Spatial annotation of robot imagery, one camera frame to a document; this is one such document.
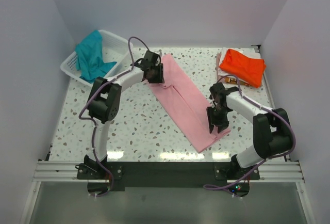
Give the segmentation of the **pink t-shirt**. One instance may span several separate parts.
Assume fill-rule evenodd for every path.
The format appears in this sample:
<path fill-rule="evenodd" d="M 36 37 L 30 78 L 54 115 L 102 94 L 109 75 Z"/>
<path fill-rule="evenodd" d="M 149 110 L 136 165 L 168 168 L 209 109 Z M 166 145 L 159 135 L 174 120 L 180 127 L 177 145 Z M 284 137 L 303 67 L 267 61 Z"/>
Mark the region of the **pink t-shirt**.
<path fill-rule="evenodd" d="M 184 73 L 172 55 L 161 58 L 163 84 L 149 84 L 151 91 L 167 114 L 186 136 L 198 153 L 213 145 L 230 132 L 209 132 L 207 107 L 210 103 L 193 81 Z"/>

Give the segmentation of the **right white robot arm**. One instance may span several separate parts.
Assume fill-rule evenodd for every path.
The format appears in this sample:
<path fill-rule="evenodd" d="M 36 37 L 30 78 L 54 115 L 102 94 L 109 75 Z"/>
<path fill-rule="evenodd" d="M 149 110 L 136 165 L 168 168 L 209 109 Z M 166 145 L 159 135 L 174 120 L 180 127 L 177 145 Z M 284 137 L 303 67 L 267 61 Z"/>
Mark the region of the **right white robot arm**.
<path fill-rule="evenodd" d="M 228 128 L 227 115 L 233 110 L 253 125 L 253 144 L 218 169 L 225 179 L 241 179 L 260 162 L 294 148 L 295 136 L 284 109 L 264 107 L 244 95 L 240 87 L 226 88 L 222 83 L 215 83 L 209 91 L 212 106 L 207 107 L 206 112 L 210 133 L 214 129 L 220 133 Z"/>

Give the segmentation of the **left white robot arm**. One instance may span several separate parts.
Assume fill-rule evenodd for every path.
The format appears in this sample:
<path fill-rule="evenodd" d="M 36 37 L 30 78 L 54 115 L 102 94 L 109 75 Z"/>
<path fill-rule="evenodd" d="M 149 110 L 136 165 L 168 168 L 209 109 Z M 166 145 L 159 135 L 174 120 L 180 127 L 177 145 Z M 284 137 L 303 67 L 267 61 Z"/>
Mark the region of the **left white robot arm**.
<path fill-rule="evenodd" d="M 110 121 L 120 110 L 121 94 L 143 81 L 150 84 L 164 83 L 161 57 L 149 50 L 127 70 L 109 78 L 98 77 L 93 83 L 84 108 L 88 110 L 88 119 L 94 122 L 91 154 L 85 156 L 84 164 L 89 167 L 89 173 L 96 179 L 103 178 L 107 172 L 105 163 L 108 131 Z"/>

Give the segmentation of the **folded light pink garment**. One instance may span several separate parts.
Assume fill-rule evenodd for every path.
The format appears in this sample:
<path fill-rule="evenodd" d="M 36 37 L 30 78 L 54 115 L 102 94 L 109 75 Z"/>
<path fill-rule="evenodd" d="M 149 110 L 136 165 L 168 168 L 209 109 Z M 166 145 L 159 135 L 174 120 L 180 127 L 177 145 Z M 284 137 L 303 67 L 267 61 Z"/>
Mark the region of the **folded light pink garment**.
<path fill-rule="evenodd" d="M 217 56 L 216 56 L 216 73 L 217 73 L 217 79 L 219 79 L 223 75 L 223 72 L 220 69 L 220 64 L 221 63 L 222 63 L 222 53 L 219 52 L 219 53 L 217 53 Z"/>

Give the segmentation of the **folded patterned orange garment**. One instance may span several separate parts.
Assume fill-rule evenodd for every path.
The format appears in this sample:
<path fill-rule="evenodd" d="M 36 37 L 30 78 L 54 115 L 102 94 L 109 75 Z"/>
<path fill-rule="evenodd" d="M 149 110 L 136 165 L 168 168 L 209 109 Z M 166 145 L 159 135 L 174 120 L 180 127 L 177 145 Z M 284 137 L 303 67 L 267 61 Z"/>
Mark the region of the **folded patterned orange garment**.
<path fill-rule="evenodd" d="M 233 85 L 250 86 L 250 84 L 248 84 L 244 81 L 241 81 L 241 80 L 237 80 L 236 78 L 232 78 L 232 77 L 223 78 L 223 82 L 225 82 L 227 84 L 233 84 Z"/>

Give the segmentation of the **white plastic basket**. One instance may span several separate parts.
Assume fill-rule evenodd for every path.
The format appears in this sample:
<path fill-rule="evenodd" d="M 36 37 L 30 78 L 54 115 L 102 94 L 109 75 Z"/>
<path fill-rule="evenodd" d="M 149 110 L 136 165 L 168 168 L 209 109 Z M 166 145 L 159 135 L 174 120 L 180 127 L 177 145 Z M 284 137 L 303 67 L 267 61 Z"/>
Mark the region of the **white plastic basket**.
<path fill-rule="evenodd" d="M 103 77 L 108 78 L 118 74 L 122 61 L 124 59 L 130 59 L 129 47 L 133 45 L 129 43 L 126 39 L 110 33 L 105 30 L 98 30 L 103 38 L 103 60 L 104 62 L 116 61 L 117 64 Z M 79 81 L 87 86 L 92 86 L 93 83 L 88 83 L 87 81 L 80 78 L 80 71 L 76 70 L 77 55 L 74 51 L 64 62 L 60 65 L 60 69 L 71 78 Z"/>

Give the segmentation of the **folded orange t-shirt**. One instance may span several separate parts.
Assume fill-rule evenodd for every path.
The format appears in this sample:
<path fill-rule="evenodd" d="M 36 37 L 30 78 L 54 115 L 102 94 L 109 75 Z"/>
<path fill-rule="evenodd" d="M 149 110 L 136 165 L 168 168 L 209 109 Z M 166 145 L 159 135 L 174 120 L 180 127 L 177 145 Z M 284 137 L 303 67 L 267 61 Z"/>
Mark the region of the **folded orange t-shirt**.
<path fill-rule="evenodd" d="M 228 49 L 220 62 L 219 69 L 258 88 L 261 86 L 266 64 L 261 58 L 250 58 L 237 50 Z"/>

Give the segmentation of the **teal t-shirt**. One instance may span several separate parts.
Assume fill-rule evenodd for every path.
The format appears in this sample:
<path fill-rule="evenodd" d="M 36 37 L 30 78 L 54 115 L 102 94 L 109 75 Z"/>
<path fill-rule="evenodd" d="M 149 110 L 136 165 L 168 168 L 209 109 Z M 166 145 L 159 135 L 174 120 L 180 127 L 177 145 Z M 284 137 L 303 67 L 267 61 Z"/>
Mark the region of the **teal t-shirt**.
<path fill-rule="evenodd" d="M 79 43 L 75 52 L 77 55 L 76 70 L 80 78 L 93 83 L 98 77 L 104 77 L 116 64 L 103 60 L 103 38 L 98 30 L 94 30 Z"/>

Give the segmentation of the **folded white t-shirt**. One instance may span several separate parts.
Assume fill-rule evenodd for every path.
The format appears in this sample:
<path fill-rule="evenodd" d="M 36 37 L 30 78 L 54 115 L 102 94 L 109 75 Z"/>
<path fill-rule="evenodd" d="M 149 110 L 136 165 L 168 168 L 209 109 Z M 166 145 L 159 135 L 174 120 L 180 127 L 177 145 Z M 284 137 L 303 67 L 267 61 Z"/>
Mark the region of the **folded white t-shirt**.
<path fill-rule="evenodd" d="M 229 48 L 227 47 L 223 47 L 220 52 L 222 53 L 222 61 L 226 55 L 226 52 L 229 50 Z M 234 51 L 237 51 L 241 54 L 243 54 L 244 56 L 247 56 L 249 58 L 255 58 L 255 59 L 260 59 L 261 58 L 261 55 L 257 52 L 255 52 L 254 49 L 239 49 L 239 48 L 231 48 L 231 50 L 234 50 Z"/>

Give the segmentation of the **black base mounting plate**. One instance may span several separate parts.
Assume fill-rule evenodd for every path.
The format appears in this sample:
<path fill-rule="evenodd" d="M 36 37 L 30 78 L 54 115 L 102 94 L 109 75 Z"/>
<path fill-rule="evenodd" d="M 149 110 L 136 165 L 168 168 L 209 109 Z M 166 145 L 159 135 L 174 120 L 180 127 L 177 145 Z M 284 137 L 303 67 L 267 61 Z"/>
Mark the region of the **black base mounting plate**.
<path fill-rule="evenodd" d="M 77 179 L 87 181 L 89 193 L 124 191 L 128 187 L 200 188 L 226 186 L 235 194 L 249 192 L 249 180 L 259 180 L 259 170 L 239 168 L 233 162 L 95 162 L 75 166 Z"/>

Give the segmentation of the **aluminium frame rail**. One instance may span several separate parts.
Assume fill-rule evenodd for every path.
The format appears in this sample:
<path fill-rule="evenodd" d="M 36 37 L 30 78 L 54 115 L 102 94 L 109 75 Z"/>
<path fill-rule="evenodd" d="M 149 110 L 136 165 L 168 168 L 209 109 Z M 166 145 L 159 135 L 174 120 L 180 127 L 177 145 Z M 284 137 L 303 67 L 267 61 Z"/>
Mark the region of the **aluminium frame rail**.
<path fill-rule="evenodd" d="M 72 182 L 77 180 L 80 162 L 38 161 L 32 180 L 35 182 Z"/>

